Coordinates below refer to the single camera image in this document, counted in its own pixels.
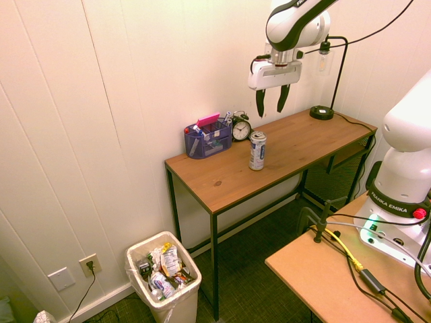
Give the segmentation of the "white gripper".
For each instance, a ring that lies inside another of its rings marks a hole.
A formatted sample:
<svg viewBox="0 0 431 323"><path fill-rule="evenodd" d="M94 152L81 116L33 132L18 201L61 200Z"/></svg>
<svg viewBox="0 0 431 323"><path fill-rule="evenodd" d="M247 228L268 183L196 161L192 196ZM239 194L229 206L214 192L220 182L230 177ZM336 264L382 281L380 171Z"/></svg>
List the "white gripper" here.
<svg viewBox="0 0 431 323"><path fill-rule="evenodd" d="M248 86L256 90L256 106L260 118L263 118L265 106L265 89L280 87L277 101L277 112L281 113L290 92L290 84L297 83L302 72L300 61L289 62L285 67L276 67L269 61L256 61L252 64L252 72L248 76Z"/></svg>

